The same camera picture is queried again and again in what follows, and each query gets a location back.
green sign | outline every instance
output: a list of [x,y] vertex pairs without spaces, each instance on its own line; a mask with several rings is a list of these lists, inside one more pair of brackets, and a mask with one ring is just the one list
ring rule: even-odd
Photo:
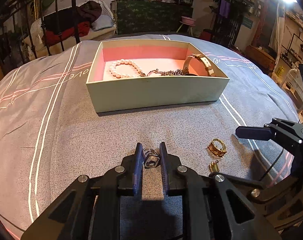
[[244,25],[245,27],[251,29],[253,27],[253,21],[244,17],[243,18],[243,22],[242,22],[242,25]]

stool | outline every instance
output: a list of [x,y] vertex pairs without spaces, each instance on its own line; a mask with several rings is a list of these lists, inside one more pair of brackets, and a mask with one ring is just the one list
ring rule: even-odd
[[178,30],[176,31],[176,33],[178,33],[179,30],[180,30],[180,28],[185,24],[185,25],[188,25],[188,30],[187,30],[187,31],[190,30],[190,34],[191,34],[191,36],[192,36],[192,35],[193,35],[193,27],[194,27],[195,25],[194,25],[194,24],[183,23],[182,21],[180,21],[180,23],[181,23],[181,25],[180,25],[180,27],[178,28]]

pearl bracelet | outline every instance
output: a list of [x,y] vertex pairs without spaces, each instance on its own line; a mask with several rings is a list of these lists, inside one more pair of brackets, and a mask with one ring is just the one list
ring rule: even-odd
[[[119,65],[130,65],[133,66],[133,68],[138,72],[138,76],[136,75],[127,75],[116,71],[116,66]],[[109,67],[109,71],[113,76],[116,76],[117,78],[129,78],[129,77],[145,77],[146,75],[142,72],[141,68],[137,65],[136,62],[128,59],[121,59],[114,61],[111,66]]]

beige leather watch strap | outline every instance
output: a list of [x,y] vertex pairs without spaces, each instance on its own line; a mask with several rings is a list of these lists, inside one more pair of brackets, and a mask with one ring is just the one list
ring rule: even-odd
[[191,54],[191,55],[187,56],[187,58],[184,62],[184,66],[183,66],[183,75],[186,75],[186,74],[189,73],[189,70],[188,70],[189,63],[193,58],[197,59],[198,61],[200,61],[204,64],[205,69],[208,73],[208,76],[210,76],[210,77],[215,77],[216,76],[210,62],[208,61],[206,56],[204,56],[202,54]]

dark green cloth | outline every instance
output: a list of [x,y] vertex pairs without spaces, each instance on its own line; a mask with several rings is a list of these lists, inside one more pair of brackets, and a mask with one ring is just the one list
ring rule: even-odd
[[193,8],[147,0],[117,0],[117,33],[177,31],[182,16],[192,17]]

